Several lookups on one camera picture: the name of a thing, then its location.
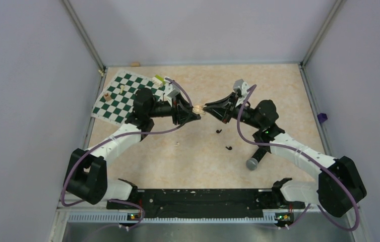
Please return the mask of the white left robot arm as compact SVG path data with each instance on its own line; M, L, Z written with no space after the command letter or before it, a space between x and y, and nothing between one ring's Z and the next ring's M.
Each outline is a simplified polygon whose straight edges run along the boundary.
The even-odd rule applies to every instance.
M179 90L173 90L171 95L165 101L158 101L150 89L139 89L131 114L117 131L87 150L78 148L72 152L60 196L64 206L68 206L66 192L92 205L102 200L117 199L125 208L136 206L138 195L133 192L136 185L123 179L109 179L107 168L126 149L148 135L154 135L155 117L171 117L177 128L201 119Z

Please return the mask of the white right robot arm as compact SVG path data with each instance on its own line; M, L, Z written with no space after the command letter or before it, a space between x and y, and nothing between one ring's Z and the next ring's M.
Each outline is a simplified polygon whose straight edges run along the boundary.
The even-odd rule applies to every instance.
M272 100L262 100L255 108L242 106L243 99L231 93L226 98L207 103L203 111L223 123L232 118L257 131L253 138L262 154L267 152L283 157L309 174L313 182L283 179L276 184L272 202L285 208L291 202L320 205L334 217L342 217L356 203L366 197L367 191L352 159L335 158L318 152L288 135L276 125L276 106Z

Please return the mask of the white earbud charging case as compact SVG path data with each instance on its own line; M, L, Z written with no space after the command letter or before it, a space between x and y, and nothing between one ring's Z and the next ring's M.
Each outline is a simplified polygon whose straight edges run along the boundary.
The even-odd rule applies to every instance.
M205 115L206 112L204 111L205 106L201 104L196 104L192 108L192 112L198 115Z

